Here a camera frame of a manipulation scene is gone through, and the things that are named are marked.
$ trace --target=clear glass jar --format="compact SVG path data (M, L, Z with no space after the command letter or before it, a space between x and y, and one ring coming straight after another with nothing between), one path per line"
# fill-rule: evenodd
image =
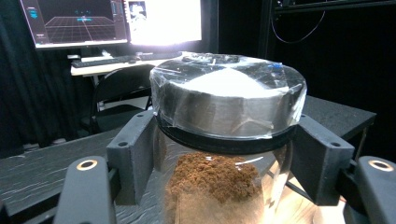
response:
M287 181L292 147L227 155L184 147L158 130L164 223L271 223Z
M164 223L271 223L306 94L293 68L183 53L150 74Z

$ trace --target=keyboard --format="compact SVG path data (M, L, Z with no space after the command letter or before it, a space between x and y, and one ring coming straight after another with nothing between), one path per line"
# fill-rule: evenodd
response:
M183 62L202 63L202 64L220 64L220 63L239 63L239 56L228 54L212 54L212 53L193 53L185 56Z
M114 57L111 59L103 59L103 60L97 60L97 61L72 62L72 65L75 68L81 68L81 67L91 67L91 66L98 66L98 65L113 64L113 63L136 63L136 57L135 56L120 56L120 57Z
M152 61L152 60L165 60L173 59L181 56L182 52L166 52L166 53L152 53L152 54L141 54L136 56L137 60L141 61Z

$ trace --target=black cable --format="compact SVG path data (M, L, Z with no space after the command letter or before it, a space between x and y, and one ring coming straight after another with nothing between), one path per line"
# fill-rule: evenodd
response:
M274 34L275 34L275 36L276 36L276 38L277 38L278 40L280 40L280 41L282 41L283 43L286 43L286 44L297 44L297 43L300 43L300 42L302 42L303 40L305 40L305 39L306 39L307 37L309 37L312 33L314 33L315 30L317 30L317 28L319 27L320 23L323 21L323 18L324 18L324 15L325 15L325 14L326 14L326 11L323 11L322 16L321 16L320 20L318 21L317 25L316 25L307 35L303 36L301 39L294 40L294 41L287 41L287 40L284 40L284 39L282 39L282 38L276 33L276 29L275 29L275 26L274 26L274 19L273 19L273 17L271 17L271 26L272 26L272 29L273 29L273 31L274 31Z
M289 181L286 182L286 186L289 189L293 190L294 192L296 192L296 193L300 194L301 196L305 197L307 200L309 200L312 203L312 199L308 196L308 194L305 191L303 191L302 189L300 189L299 187L293 185Z

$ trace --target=brown coffee grounds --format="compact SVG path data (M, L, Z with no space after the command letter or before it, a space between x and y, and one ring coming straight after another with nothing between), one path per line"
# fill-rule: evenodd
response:
M262 188L258 171L252 164L241 164L244 161L242 157L225 157L203 152L181 156L165 190L168 214L166 223L175 223L176 217L172 213L180 214L177 211L197 208L198 202L213 203L213 198L218 202L218 208L230 208L230 203L234 204L233 207L252 201L254 204L260 203Z

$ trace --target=plastic wrap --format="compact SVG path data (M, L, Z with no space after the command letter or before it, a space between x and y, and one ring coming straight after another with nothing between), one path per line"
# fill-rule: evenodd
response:
M267 139L295 125L304 77L282 63L235 55L186 53L151 70L153 110L189 133Z

